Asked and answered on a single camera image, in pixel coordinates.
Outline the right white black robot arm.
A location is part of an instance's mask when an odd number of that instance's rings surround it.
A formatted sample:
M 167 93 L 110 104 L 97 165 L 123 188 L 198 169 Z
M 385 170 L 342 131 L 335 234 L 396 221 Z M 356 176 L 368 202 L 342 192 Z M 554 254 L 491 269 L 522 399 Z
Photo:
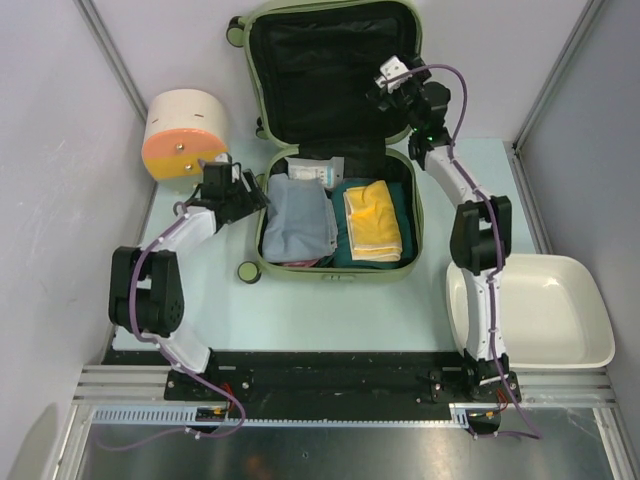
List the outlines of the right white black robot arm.
M 425 68 L 380 74 L 369 98 L 394 110 L 411 129 L 409 155 L 445 192 L 456 213 L 450 237 L 454 264 L 461 270 L 468 304 L 461 388 L 473 401 L 510 394 L 509 357 L 500 332 L 499 289 L 511 252 L 512 205 L 490 195 L 463 166 L 455 146 L 458 132 L 445 116 L 451 98 L 444 85 L 425 78 Z

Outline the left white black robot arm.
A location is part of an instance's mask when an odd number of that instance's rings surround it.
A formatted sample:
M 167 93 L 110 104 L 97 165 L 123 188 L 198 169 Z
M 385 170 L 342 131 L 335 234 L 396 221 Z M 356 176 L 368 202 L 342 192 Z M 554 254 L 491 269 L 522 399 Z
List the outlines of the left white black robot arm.
M 145 247 L 113 252 L 108 317 L 188 373 L 187 389 L 207 400 L 219 392 L 221 376 L 209 368 L 211 349 L 184 323 L 180 261 L 223 227 L 263 210 L 268 199 L 253 172 L 227 153 L 200 158 L 198 166 L 202 180 L 187 200 L 176 202 L 174 222 Z

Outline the dark teal cloth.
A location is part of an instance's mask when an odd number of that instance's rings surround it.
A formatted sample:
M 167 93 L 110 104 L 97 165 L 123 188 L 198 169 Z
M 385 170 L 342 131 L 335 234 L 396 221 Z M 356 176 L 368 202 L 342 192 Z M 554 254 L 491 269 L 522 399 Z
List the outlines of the dark teal cloth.
M 402 240 L 402 254 L 398 261 L 395 262 L 377 262 L 377 261 L 356 261 L 352 259 L 347 219 L 345 213 L 345 204 L 343 194 L 349 188 L 368 186 L 372 183 L 370 179 L 349 179 L 338 186 L 331 195 L 331 201 L 334 208 L 336 224 L 338 229 L 337 247 L 331 257 L 331 266 L 339 269 L 380 269 L 393 270 L 406 266 L 416 258 L 416 248 L 414 245 L 414 232 L 412 224 L 412 211 L 406 210 L 405 195 L 401 183 L 388 183 L 387 187 L 393 202 L 396 219 L 398 221 L 399 231 Z

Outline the grey blue cloth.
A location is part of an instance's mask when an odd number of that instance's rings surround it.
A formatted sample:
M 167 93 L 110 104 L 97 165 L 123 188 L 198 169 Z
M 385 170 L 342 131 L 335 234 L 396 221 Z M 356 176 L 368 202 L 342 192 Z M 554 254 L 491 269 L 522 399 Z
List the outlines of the grey blue cloth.
M 266 261 L 306 262 L 334 253 L 337 223 L 332 203 L 319 180 L 273 175 L 268 181 L 267 196 L 267 224 L 262 237 Z

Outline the pink cloth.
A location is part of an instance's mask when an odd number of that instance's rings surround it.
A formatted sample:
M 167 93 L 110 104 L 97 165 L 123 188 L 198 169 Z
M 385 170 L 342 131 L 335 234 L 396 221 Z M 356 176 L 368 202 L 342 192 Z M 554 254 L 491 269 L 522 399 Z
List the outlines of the pink cloth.
M 319 259 L 310 259 L 310 260 L 300 260 L 300 261 L 292 261 L 292 262 L 282 262 L 280 266 L 286 268 L 313 268 L 321 261 Z

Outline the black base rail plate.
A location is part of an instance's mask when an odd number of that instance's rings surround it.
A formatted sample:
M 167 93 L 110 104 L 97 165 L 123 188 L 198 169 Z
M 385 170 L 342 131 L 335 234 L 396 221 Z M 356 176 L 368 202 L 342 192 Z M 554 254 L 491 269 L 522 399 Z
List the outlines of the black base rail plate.
M 443 420 L 451 403 L 500 408 L 521 400 L 515 372 L 499 378 L 445 352 L 216 351 L 203 378 L 233 394 L 250 420 Z

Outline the round cream drawer cabinet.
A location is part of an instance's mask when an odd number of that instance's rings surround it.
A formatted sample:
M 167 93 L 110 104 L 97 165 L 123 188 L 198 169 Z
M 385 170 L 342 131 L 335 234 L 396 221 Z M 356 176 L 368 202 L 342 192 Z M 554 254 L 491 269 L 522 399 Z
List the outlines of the round cream drawer cabinet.
M 230 126 L 223 104 L 196 89 L 157 95 L 148 109 L 143 164 L 160 185 L 188 191 L 202 179 L 201 160 L 229 151 Z

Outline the white folded cloth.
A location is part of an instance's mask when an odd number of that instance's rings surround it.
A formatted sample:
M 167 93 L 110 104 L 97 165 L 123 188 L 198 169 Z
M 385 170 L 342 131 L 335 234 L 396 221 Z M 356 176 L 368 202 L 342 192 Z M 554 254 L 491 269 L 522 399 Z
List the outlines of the white folded cloth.
M 290 179 L 318 180 L 327 190 L 333 190 L 343 180 L 343 157 L 331 157 L 328 160 L 287 157 L 286 161 Z

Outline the white plastic tray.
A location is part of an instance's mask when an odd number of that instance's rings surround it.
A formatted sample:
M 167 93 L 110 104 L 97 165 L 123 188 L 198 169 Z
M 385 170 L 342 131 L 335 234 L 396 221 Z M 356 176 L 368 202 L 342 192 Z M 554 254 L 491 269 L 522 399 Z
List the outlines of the white plastic tray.
M 512 254 L 498 276 L 496 350 L 509 366 L 591 369 L 615 355 L 611 321 L 588 269 L 566 257 Z M 451 263 L 447 309 L 461 353 L 489 358 L 490 304 L 484 278 Z

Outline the yellow cloth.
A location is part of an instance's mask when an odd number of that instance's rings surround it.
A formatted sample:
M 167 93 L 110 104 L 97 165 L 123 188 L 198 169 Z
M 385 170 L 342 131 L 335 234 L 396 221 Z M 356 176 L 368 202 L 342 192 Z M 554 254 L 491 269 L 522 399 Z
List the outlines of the yellow cloth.
M 383 180 L 343 193 L 352 259 L 391 263 L 401 259 L 402 236 L 392 197 Z

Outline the green hard shell suitcase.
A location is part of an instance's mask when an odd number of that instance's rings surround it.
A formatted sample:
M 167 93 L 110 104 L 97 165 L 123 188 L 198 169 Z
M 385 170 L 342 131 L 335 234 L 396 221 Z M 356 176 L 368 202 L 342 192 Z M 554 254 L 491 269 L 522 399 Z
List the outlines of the green hard shell suitcase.
M 339 269 L 331 257 L 313 268 L 286 268 L 262 255 L 267 214 L 259 216 L 255 249 L 259 272 L 283 280 L 389 283 L 416 266 L 424 215 L 414 167 L 394 149 L 410 128 L 401 115 L 366 99 L 380 66 L 396 55 L 421 53 L 422 26 L 410 1 L 269 1 L 230 19 L 227 41 L 243 49 L 259 108 L 256 134 L 278 146 L 261 180 L 287 171 L 287 157 L 344 158 L 347 179 L 402 184 L 412 211 L 416 258 L 393 270 Z

